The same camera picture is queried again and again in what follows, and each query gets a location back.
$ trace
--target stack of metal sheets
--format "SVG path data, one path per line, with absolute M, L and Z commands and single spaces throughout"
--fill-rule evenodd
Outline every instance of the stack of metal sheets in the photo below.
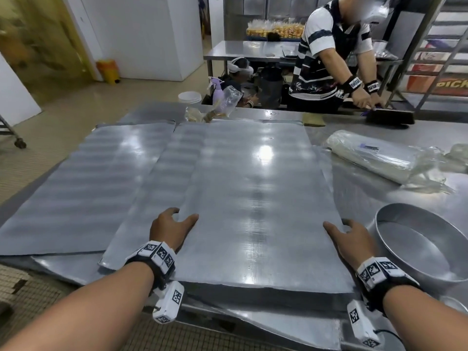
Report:
M 95 129 L 0 229 L 0 255 L 103 251 L 175 123 Z
M 218 121 L 179 129 L 101 265 L 120 268 L 147 241 L 152 220 L 183 203 L 180 218 L 196 212 L 200 220 L 179 253 L 175 279 L 352 292 L 352 279 L 322 227 L 324 220 L 341 226 L 331 182 L 320 165 L 322 153 L 301 125 Z

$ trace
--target black hair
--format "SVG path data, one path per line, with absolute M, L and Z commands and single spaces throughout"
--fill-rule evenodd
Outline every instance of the black hair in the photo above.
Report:
M 249 61 L 246 58 L 237 59 L 233 64 L 241 69 L 247 69 L 249 67 Z
M 266 34 L 267 41 L 281 41 L 281 37 L 276 32 L 268 32 Z

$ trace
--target metal table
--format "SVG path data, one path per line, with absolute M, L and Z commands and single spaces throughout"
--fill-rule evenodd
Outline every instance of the metal table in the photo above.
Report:
M 250 61 L 282 63 L 294 66 L 296 64 L 296 58 L 285 58 L 283 49 L 294 50 L 297 48 L 298 44 L 298 42 L 290 41 L 223 40 L 211 49 L 208 54 L 204 55 L 203 58 L 206 60 L 206 65 L 208 67 L 208 76 L 213 76 L 213 60 L 224 61 L 224 71 L 227 73 L 227 61 L 237 57 L 244 57 Z M 389 66 L 382 80 L 382 86 L 380 87 L 381 94 L 387 86 L 393 70 L 396 66 L 401 64 L 401 60 L 377 59 L 377 64 Z
M 180 103 L 153 102 L 130 112 L 120 122 L 151 123 L 161 119 L 173 119 L 181 122 L 184 120 L 185 107 L 184 104 Z M 209 108 L 203 105 L 196 105 L 196 107 L 202 111 Z M 298 112 L 245 108 L 236 108 L 231 114 L 232 118 L 256 120 L 296 120 L 301 119 L 301 116 L 301 113 Z M 322 144 L 334 131 L 346 129 L 358 134 L 407 145 L 438 146 L 442 150 L 448 151 L 453 144 L 466 141 L 468 130 L 468 124 L 460 123 L 417 121 L 407 130 L 395 130 L 368 126 L 359 117 L 325 115 L 324 119 L 327 124 L 325 127 L 306 127 L 309 139 L 314 145 Z M 425 195 L 401 190 L 395 183 L 335 156 L 332 163 L 334 199 L 343 218 L 354 218 L 365 225 L 370 225 L 380 207 L 392 202 L 407 202 L 441 215 L 468 236 L 468 216 L 464 214 L 464 207 L 468 202 L 468 176 L 465 174 L 446 174 L 447 184 L 456 190 L 454 194 Z M 0 225 L 14 214 L 16 209 L 27 200 L 56 167 L 1 205 Z M 0 258 L 0 263 L 63 279 L 61 276 L 52 274 L 31 257 L 3 257 Z M 79 264 L 73 267 L 78 272 L 81 268 Z M 88 280 L 84 278 L 82 284 L 91 282 L 93 278 L 95 277 L 89 277 Z M 468 285 L 459 285 L 448 291 L 447 295 L 468 305 Z M 235 305 L 223 300 L 206 300 L 203 297 L 185 299 L 182 310 L 184 311 L 180 314 L 182 322 L 220 330 L 219 325 L 210 319 L 203 318 L 204 323 L 202 324 L 199 318 L 193 317 L 194 313 L 235 322 L 237 326 L 234 331 L 237 334 L 255 337 L 290 349 L 339 350 L 349 349 L 349 345 L 355 343 L 352 336 L 347 333 L 343 335 L 342 329 L 340 329 L 340 325 L 346 319 L 344 315 L 298 311 L 288 308 L 266 309 L 255 305 Z M 248 328 L 247 324 L 240 322 L 240 320 L 255 325 L 257 328 Z

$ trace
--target beige floor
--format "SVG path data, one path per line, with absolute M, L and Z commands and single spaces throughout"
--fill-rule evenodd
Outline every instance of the beige floor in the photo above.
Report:
M 207 39 L 204 48 L 209 47 Z M 222 63 L 214 62 L 215 75 L 219 76 L 222 68 Z M 189 90 L 204 94 L 207 76 L 206 64 L 203 64 L 183 82 L 124 79 L 116 86 L 96 83 L 43 106 L 41 114 L 15 127 L 28 144 L 27 149 L 17 149 L 9 137 L 0 141 L 0 202 L 64 159 L 98 123 L 114 123 L 145 101 L 177 101 L 180 92 Z M 26 282 L 17 290 L 21 280 Z M 7 324 L 0 327 L 0 344 L 68 293 L 57 283 L 0 265 L 0 301 L 9 302 L 15 311 Z M 178 323 L 161 326 L 146 315 L 142 315 L 122 349 L 277 350 L 262 343 Z

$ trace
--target black pants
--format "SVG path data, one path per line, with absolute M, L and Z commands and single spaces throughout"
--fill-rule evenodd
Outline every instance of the black pants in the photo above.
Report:
M 289 96 L 287 106 L 289 111 L 330 113 L 335 115 L 338 113 L 338 108 L 342 103 L 343 100 L 336 96 L 321 101 L 300 100 L 298 98 Z

